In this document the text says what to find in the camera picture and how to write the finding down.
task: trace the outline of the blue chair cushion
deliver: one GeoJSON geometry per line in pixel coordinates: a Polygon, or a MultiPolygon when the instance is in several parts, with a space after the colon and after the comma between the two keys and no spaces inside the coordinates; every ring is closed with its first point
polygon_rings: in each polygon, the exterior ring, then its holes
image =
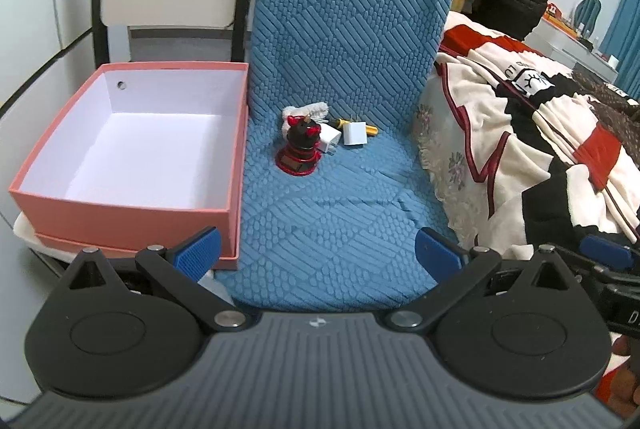
{"type": "Polygon", "coordinates": [[[417,162],[409,125],[451,0],[257,0],[238,300],[275,309],[394,307],[433,286],[414,256],[418,229],[455,239],[417,162]],[[294,177],[274,156],[281,110],[326,101],[380,134],[340,146],[294,177]]]}

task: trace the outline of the red and black figurine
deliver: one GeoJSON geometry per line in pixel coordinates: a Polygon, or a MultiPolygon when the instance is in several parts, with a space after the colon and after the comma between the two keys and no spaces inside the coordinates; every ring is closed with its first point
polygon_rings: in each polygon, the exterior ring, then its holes
{"type": "Polygon", "coordinates": [[[293,176],[313,173],[321,153],[318,150],[320,125],[311,117],[287,117],[291,126],[287,145],[278,151],[276,165],[293,176]]]}

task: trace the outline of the pink box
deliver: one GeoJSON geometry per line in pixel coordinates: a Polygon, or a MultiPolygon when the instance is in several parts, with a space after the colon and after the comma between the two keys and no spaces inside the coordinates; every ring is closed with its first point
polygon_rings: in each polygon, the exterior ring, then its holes
{"type": "Polygon", "coordinates": [[[248,65],[103,65],[66,103],[9,192],[47,247],[107,256],[213,225],[238,261],[248,65]]]}

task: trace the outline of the human hand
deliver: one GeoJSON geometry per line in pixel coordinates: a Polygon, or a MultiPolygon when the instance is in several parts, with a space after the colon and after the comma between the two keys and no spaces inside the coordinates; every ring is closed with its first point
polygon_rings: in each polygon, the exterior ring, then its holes
{"type": "MultiPolygon", "coordinates": [[[[629,341],[626,335],[618,337],[611,351],[623,357],[629,355],[629,341]]],[[[640,377],[637,377],[626,364],[617,370],[611,381],[609,401],[607,405],[613,412],[626,419],[636,411],[640,405],[640,377]]]]}

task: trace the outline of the white power adapter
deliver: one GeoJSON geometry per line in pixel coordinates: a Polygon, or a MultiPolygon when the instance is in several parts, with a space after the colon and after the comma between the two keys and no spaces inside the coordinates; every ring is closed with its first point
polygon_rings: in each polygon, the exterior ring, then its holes
{"type": "Polygon", "coordinates": [[[359,146],[367,143],[366,122],[348,122],[343,125],[342,133],[345,146],[359,146]]]}
{"type": "Polygon", "coordinates": [[[342,136],[342,132],[336,130],[329,126],[329,124],[325,124],[324,122],[320,124],[320,141],[318,143],[318,149],[323,153],[331,153],[335,151],[335,147],[340,142],[340,137],[342,136]]]}

